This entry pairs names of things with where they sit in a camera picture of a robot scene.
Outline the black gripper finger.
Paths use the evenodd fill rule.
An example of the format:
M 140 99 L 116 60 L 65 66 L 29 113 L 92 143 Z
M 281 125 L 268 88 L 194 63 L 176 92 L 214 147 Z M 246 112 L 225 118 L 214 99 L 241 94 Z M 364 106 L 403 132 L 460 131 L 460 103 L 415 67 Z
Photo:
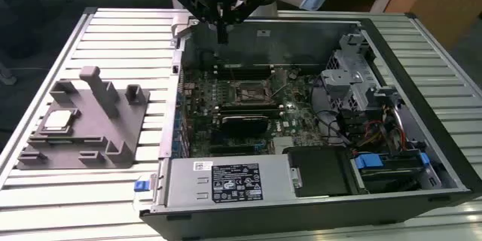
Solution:
M 256 0 L 246 0 L 238 5 L 233 3 L 221 5 L 221 43 L 228 42 L 228 26 L 240 24 L 256 9 Z
M 177 0 L 196 19 L 212 26 L 216 31 L 217 43 L 221 43 L 221 16 L 218 13 L 218 5 L 216 7 L 206 7 L 201 0 Z

